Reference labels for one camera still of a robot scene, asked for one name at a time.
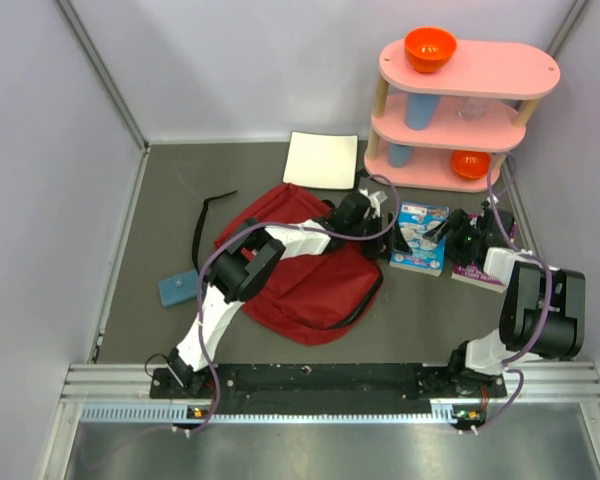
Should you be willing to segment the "blue comic book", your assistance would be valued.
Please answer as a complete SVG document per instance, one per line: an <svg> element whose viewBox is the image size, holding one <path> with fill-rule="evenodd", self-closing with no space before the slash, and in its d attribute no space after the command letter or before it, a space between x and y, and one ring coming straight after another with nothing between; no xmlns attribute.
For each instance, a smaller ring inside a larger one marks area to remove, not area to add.
<svg viewBox="0 0 600 480"><path fill-rule="evenodd" d="M444 221L449 213L448 207L403 201L398 222L405 240L411 247L411 254L392 252L389 265L398 269L439 277L444 267L444 243L435 244L423 240L422 236Z"/></svg>

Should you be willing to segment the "purple Treehouse book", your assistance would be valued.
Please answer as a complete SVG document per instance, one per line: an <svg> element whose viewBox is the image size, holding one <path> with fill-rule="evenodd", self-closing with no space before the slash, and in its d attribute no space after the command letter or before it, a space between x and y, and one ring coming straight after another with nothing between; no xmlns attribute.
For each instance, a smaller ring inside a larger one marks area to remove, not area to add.
<svg viewBox="0 0 600 480"><path fill-rule="evenodd" d="M509 234L510 240L513 241L516 235L516 223L514 220L508 220L506 214L507 212L503 213L503 225ZM467 267L455 265L451 272L451 278L496 293L504 293L506 290L505 285L485 274L475 264L470 264Z"/></svg>

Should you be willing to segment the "blue snap wallet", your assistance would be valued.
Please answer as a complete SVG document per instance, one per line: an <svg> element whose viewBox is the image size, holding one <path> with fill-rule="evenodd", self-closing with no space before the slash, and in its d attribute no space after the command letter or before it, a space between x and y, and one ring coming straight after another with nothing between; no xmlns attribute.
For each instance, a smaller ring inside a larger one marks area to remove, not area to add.
<svg viewBox="0 0 600 480"><path fill-rule="evenodd" d="M161 304L170 308L197 297L198 272L193 269L158 282Z"/></svg>

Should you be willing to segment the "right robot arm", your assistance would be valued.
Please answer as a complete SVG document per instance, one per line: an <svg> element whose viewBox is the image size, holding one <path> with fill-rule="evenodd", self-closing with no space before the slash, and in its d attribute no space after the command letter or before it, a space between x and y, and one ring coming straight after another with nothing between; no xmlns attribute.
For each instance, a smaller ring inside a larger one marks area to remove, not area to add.
<svg viewBox="0 0 600 480"><path fill-rule="evenodd" d="M515 229L512 212L484 205L477 216L456 209L423 235L442 243L456 265L474 266L505 287L498 328L451 354L446 380L458 395L492 384L511 363L570 360L582 349L585 276L546 268L533 253L513 249Z"/></svg>

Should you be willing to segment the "orange bowl bottom shelf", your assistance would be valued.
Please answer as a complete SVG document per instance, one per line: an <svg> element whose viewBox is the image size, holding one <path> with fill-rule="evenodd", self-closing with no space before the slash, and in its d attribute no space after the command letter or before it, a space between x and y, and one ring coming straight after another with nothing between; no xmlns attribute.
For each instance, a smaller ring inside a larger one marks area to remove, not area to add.
<svg viewBox="0 0 600 480"><path fill-rule="evenodd" d="M489 170L492 155L488 152L454 150L450 157L453 173L465 180L484 178Z"/></svg>

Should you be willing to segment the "orange bowl shelf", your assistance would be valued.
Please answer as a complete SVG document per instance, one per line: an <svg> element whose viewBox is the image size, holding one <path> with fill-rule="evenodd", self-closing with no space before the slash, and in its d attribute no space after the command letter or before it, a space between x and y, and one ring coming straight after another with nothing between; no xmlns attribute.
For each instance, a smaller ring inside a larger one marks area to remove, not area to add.
<svg viewBox="0 0 600 480"><path fill-rule="evenodd" d="M465 180L484 178L489 170L492 155L488 152L454 150L450 157L453 173Z"/></svg>
<svg viewBox="0 0 600 480"><path fill-rule="evenodd" d="M423 74L442 69L453 57L457 40L450 32L437 27L420 27L404 38L405 57L409 65Z"/></svg>

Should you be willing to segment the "blue cup bottom shelf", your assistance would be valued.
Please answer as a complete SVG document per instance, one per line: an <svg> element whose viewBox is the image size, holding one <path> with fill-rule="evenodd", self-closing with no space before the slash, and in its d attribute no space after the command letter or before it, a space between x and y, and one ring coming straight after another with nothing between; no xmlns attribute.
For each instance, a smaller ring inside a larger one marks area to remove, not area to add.
<svg viewBox="0 0 600 480"><path fill-rule="evenodd" d="M389 143L387 146L387 151L388 164L393 168L402 168L409 162L413 153L413 147L409 145Z"/></svg>

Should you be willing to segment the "blue cup shelf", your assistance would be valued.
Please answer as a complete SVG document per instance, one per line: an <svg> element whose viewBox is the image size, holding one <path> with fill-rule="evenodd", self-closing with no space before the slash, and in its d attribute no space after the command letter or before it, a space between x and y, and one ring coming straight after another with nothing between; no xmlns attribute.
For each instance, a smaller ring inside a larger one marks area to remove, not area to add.
<svg viewBox="0 0 600 480"><path fill-rule="evenodd" d="M405 124L412 130L426 129L438 107L440 97L433 94L408 93Z"/></svg>
<svg viewBox="0 0 600 480"><path fill-rule="evenodd" d="M409 162L413 153L413 147L409 145L389 143L387 146L387 151L388 164L393 168L402 168Z"/></svg>

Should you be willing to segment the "pink three-tier shelf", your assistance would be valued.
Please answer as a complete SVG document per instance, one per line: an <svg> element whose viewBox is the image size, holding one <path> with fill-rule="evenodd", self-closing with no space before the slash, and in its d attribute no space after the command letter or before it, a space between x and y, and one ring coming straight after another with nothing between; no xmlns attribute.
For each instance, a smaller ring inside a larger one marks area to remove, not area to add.
<svg viewBox="0 0 600 480"><path fill-rule="evenodd" d="M561 77L548 53L512 42L461 40L445 66L423 74L397 40L378 64L366 170L402 187L462 193L482 192L486 182L454 173L453 152L489 154L497 178L504 153L521 143Z"/></svg>

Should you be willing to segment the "blue cup middle shelf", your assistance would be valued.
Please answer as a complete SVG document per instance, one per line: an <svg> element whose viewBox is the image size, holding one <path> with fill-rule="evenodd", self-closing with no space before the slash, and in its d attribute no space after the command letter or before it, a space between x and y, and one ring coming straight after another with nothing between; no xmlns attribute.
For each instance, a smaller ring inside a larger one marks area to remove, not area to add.
<svg viewBox="0 0 600 480"><path fill-rule="evenodd" d="M426 129L438 107L440 97L433 94L408 93L405 124L412 130Z"/></svg>

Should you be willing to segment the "clear glass cup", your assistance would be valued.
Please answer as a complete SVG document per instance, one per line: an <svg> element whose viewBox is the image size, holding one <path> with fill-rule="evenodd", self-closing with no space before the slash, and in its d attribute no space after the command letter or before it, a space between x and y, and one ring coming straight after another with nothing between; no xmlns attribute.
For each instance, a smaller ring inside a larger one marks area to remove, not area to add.
<svg viewBox="0 0 600 480"><path fill-rule="evenodd" d="M459 100L457 114L470 121L478 121L483 116L489 106L490 100L481 97L462 97Z"/></svg>

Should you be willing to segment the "orange bowl top shelf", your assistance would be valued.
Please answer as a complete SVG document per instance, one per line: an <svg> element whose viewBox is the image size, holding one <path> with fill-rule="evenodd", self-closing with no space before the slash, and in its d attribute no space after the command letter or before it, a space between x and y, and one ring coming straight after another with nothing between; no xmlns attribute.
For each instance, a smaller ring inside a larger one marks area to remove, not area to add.
<svg viewBox="0 0 600 480"><path fill-rule="evenodd" d="M423 74L442 69L453 57L457 40L450 32L437 27L420 27L404 38L405 57L409 65Z"/></svg>

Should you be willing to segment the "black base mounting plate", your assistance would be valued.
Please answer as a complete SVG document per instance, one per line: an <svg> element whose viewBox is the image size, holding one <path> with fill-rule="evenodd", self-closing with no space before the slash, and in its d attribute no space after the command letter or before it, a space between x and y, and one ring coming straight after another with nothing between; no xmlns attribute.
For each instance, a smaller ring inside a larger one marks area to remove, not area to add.
<svg viewBox="0 0 600 480"><path fill-rule="evenodd" d="M218 414L345 415L423 413L442 398L482 406L507 395L502 378L479 380L416 363L224 364L216 372L218 386L208 369L179 382L158 368L150 397L219 398Z"/></svg>

